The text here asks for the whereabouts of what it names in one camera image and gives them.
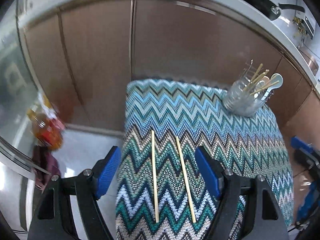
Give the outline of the wooden chopstick four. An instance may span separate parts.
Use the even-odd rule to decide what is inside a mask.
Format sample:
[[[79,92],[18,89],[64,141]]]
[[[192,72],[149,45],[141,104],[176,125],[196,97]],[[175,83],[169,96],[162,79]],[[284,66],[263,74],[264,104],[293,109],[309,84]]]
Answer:
[[[186,171],[186,168],[185,168],[184,157],[183,157],[183,153],[182,153],[182,149],[181,149],[181,145],[180,145],[180,141],[179,141],[178,136],[176,136],[175,139],[176,139],[177,150],[178,150],[178,154],[179,154],[179,158],[180,158],[180,162],[181,162],[181,168],[182,168],[182,172],[183,172],[185,189],[186,189],[187,197],[188,197],[188,203],[189,203],[189,208],[190,208],[191,219],[192,219],[193,223],[196,223],[193,199],[192,199],[192,196],[191,196],[188,175],[187,175],[187,171]]]

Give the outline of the wooden chopstick two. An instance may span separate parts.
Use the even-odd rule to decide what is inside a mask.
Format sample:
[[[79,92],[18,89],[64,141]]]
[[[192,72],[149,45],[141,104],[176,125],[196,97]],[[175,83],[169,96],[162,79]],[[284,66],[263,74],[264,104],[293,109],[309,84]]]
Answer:
[[[155,132],[151,130],[151,162],[152,162],[152,177],[153,177],[153,199],[155,208],[155,222],[159,223],[159,208],[157,196],[157,171],[156,171],[156,156],[155,156]]]

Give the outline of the light blue ceramic spoon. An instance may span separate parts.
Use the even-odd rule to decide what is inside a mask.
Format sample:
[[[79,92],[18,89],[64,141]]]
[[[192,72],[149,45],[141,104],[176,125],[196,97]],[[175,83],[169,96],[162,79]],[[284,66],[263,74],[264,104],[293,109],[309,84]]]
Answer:
[[[270,81],[269,81],[267,84],[269,84],[269,83],[274,83],[274,82],[276,82],[276,81],[279,81],[279,83],[277,83],[277,84],[274,85],[273,87],[269,87],[268,89],[262,91],[262,92],[263,92],[263,95],[262,95],[262,97],[261,97],[262,100],[267,99],[268,95],[270,94],[270,92],[271,92],[272,90],[277,89],[277,88],[280,88],[280,87],[283,85],[283,77],[282,77],[281,74],[279,74],[279,73],[274,73],[274,74],[271,76],[271,79],[270,79]]]

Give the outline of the wooden chopstick three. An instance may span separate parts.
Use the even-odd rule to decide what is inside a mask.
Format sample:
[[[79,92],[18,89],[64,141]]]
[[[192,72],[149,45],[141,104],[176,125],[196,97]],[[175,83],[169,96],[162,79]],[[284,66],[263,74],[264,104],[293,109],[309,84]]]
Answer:
[[[259,74],[257,77],[255,77],[253,80],[251,80],[246,87],[246,91],[249,91],[254,85],[256,85],[264,76],[268,74],[270,70],[267,69],[263,73]]]

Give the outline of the wooden chopstick one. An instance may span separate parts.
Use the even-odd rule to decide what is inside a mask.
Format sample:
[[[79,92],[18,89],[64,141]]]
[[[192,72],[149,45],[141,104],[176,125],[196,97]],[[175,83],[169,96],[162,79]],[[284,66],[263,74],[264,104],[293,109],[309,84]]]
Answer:
[[[260,70],[261,70],[262,67],[263,67],[263,63],[261,63],[261,64],[259,65],[259,67],[258,67],[257,70],[255,71],[255,73],[254,73],[253,76],[251,77],[248,85],[244,88],[244,91],[249,90],[250,85],[253,84],[253,81],[255,80],[255,78],[257,77],[257,75],[259,74],[259,72],[260,72]]]

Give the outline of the wooden chopstick seven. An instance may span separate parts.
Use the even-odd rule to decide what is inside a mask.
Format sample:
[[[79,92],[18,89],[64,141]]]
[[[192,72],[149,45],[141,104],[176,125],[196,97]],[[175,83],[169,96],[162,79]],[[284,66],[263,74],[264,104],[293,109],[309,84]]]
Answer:
[[[274,83],[269,83],[269,84],[265,85],[264,87],[261,87],[260,89],[254,91],[254,92],[251,93],[250,95],[254,95],[254,94],[260,93],[261,91],[266,90],[266,89],[268,89],[269,87],[273,87],[273,86],[276,85],[277,83],[279,83],[279,81],[276,81],[276,82],[274,82]]]

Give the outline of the beige ceramic spoon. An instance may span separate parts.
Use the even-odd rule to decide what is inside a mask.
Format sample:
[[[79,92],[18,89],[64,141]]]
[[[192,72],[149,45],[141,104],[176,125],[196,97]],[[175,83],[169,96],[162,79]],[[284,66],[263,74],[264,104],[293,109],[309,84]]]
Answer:
[[[264,76],[256,85],[254,91],[263,88],[268,82],[270,81],[270,78],[268,76]]]

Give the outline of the wooden chopstick five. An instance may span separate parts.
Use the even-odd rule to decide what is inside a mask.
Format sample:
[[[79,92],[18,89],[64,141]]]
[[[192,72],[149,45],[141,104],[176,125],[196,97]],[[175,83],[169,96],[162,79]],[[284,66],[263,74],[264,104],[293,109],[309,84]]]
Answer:
[[[247,90],[251,90],[256,83],[258,83],[265,75],[267,74],[267,72],[263,72],[261,73],[259,76],[257,76],[251,83],[250,85],[247,87]]]

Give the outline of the zigzag knitted table cloth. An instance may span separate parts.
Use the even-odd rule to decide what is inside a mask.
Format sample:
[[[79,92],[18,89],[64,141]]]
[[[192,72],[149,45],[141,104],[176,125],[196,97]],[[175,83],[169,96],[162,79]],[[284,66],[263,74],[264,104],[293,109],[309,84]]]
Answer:
[[[117,239],[205,238],[222,191],[205,182],[198,152],[233,175],[264,176],[292,224],[293,172],[274,113],[263,106],[252,117],[234,115],[222,103],[225,94],[160,79],[127,85]]]

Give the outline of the purple plastic stool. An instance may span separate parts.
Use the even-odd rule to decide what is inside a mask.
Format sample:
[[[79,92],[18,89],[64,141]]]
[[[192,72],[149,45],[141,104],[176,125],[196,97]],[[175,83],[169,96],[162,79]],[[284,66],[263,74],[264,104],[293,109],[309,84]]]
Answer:
[[[46,146],[35,145],[33,148],[33,162],[40,168],[48,171],[50,175],[34,168],[36,179],[35,186],[43,191],[50,181],[52,175],[61,176],[57,160],[53,157],[51,150]]]

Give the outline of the cooking oil bottle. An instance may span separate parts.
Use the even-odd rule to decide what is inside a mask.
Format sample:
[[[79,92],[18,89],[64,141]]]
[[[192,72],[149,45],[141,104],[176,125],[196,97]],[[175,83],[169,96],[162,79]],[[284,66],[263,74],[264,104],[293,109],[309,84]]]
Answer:
[[[32,109],[27,110],[31,120],[33,135],[50,150],[58,150],[62,146],[62,134],[45,113],[37,113]]]

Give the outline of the copper rice cooker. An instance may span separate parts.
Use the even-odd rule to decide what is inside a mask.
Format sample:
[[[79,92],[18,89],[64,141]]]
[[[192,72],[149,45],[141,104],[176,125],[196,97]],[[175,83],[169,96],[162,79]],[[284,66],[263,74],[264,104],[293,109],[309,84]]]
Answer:
[[[313,75],[317,76],[319,65],[316,61],[316,58],[313,55],[311,55],[305,47],[300,47],[299,51],[304,57],[305,61],[307,62],[308,67],[311,69]]]

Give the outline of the white water heater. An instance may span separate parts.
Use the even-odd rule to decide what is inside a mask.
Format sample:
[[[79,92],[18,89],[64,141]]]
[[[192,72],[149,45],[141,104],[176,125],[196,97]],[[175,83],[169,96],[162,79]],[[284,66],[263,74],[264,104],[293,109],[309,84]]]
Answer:
[[[308,35],[311,40],[313,39],[316,26],[309,20],[304,12],[296,10],[293,22],[298,25],[301,33]]]

